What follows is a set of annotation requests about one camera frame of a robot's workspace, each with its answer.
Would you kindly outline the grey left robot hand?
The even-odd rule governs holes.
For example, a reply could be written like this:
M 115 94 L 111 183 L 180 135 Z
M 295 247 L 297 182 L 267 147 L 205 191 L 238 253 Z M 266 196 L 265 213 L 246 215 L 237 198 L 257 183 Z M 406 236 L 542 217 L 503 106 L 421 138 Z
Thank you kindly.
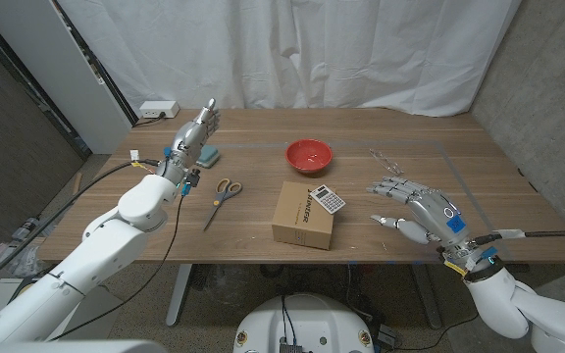
M 193 120 L 178 130 L 170 146 L 170 155 L 161 162 L 156 174 L 173 184 L 181 182 L 199 159 L 209 137 L 219 128 L 220 115 L 216 99 L 211 98 Z

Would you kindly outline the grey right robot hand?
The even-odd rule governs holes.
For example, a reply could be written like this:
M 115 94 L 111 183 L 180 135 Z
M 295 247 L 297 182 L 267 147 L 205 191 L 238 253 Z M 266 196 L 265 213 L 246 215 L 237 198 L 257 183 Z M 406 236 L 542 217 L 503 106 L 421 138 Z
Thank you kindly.
M 428 244 L 437 241 L 440 253 L 455 264 L 477 261 L 483 250 L 470 238 L 470 230 L 461 211 L 441 190 L 397 176 L 384 176 L 366 190 L 380 194 L 409 207 L 414 221 L 372 215 L 383 227 L 399 230 L 406 238 Z

